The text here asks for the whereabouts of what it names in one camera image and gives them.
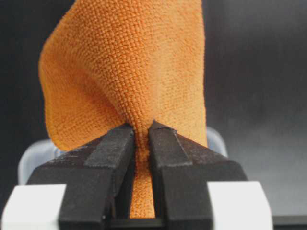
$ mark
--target translucent plastic part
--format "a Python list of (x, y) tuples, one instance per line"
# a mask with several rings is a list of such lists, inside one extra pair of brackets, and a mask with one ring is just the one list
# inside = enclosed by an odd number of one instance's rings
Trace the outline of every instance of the translucent plastic part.
[(60, 156), (62, 153), (64, 152), (58, 149), (50, 139), (41, 140), (29, 146), (19, 161), (18, 184), (26, 184), (37, 166)]

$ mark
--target orange microfiber cloth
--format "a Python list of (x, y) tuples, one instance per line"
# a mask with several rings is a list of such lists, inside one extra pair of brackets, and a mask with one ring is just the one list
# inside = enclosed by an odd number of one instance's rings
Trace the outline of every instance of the orange microfiber cloth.
[(71, 150), (128, 122), (137, 136), (131, 217), (154, 217), (153, 120), (207, 145), (201, 0), (76, 0), (39, 63), (46, 123)]

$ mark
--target terry cloth texture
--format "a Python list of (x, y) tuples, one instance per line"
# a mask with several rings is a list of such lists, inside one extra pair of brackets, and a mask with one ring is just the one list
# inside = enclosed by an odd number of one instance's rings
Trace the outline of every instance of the terry cloth texture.
[(207, 145), (201, 0), (76, 0), (39, 63), (46, 124), (70, 150), (128, 122), (137, 136), (131, 217), (154, 216), (153, 120)]

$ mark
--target black background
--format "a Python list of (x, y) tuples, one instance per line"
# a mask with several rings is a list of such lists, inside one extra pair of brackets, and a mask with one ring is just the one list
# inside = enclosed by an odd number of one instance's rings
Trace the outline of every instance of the black background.
[[(17, 183), (21, 155), (47, 138), (37, 62), (72, 3), (0, 0), (0, 211)], [(208, 125), (250, 179), (261, 180), (276, 213), (306, 211), (307, 1), (203, 6)]]

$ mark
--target white block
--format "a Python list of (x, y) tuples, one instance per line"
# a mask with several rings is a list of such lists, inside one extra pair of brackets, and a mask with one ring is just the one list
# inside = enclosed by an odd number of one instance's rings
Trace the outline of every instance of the white block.
[(2, 230), (58, 230), (66, 185), (16, 186), (3, 210)]
[(259, 182), (208, 182), (214, 230), (273, 230), (272, 214)]

